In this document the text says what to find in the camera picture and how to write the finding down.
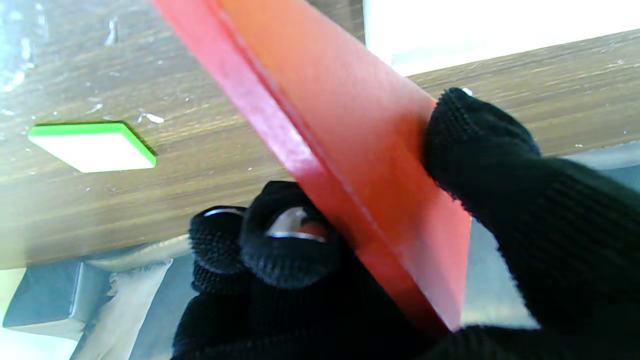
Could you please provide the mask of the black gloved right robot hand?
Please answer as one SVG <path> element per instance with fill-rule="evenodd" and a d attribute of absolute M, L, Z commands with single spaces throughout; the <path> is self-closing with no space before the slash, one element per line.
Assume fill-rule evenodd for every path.
<path fill-rule="evenodd" d="M 192 217 L 174 360 L 637 360 L 639 192 L 544 157 L 493 104 L 450 88 L 424 167 L 494 235 L 538 329 L 469 325 L 428 341 L 296 182 Z"/>

